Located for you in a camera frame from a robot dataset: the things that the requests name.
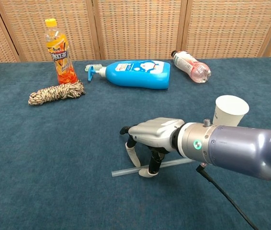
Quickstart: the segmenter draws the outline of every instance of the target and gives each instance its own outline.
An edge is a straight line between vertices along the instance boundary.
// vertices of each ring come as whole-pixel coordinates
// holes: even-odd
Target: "plastic bottle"
[[[91,66],[88,81],[92,80],[94,73],[98,73],[116,85],[161,90],[169,87],[169,72],[170,63],[163,61],[118,61],[100,70]]]
[[[193,58],[189,53],[174,50],[171,56],[174,58],[175,66],[186,72],[194,82],[205,83],[210,78],[210,68]]]
[[[55,63],[59,84],[75,83],[78,78],[69,56],[68,40],[65,33],[57,27],[54,18],[45,20],[46,46]]]

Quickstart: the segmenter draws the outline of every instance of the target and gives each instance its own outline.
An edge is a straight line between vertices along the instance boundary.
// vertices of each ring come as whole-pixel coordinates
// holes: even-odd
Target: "yellow bottle cap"
[[[45,19],[45,24],[47,27],[57,26],[57,21],[54,18]]]

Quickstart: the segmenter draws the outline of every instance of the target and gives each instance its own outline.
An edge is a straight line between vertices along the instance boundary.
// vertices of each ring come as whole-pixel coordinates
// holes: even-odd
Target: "green indicator light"
[[[202,148],[202,142],[200,140],[195,140],[193,146],[196,150],[200,150]]]

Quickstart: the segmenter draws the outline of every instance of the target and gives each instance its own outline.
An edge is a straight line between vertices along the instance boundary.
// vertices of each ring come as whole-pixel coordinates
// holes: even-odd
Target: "black cable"
[[[199,172],[200,175],[206,178],[209,182],[211,182],[227,198],[227,200],[229,200],[229,202],[236,208],[236,210],[254,230],[259,230],[256,225],[252,223],[250,219],[244,214],[244,212],[238,207],[238,205],[236,205],[236,203],[225,193],[225,191],[208,175],[208,173],[204,170],[203,166],[199,165],[196,168],[196,171]]]

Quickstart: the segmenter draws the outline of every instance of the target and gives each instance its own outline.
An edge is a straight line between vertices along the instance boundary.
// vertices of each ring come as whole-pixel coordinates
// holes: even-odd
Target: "orange juice bottle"
[[[75,83],[78,78],[69,56],[68,40],[65,33],[57,27],[54,18],[45,20],[46,46],[55,63],[59,84]]]

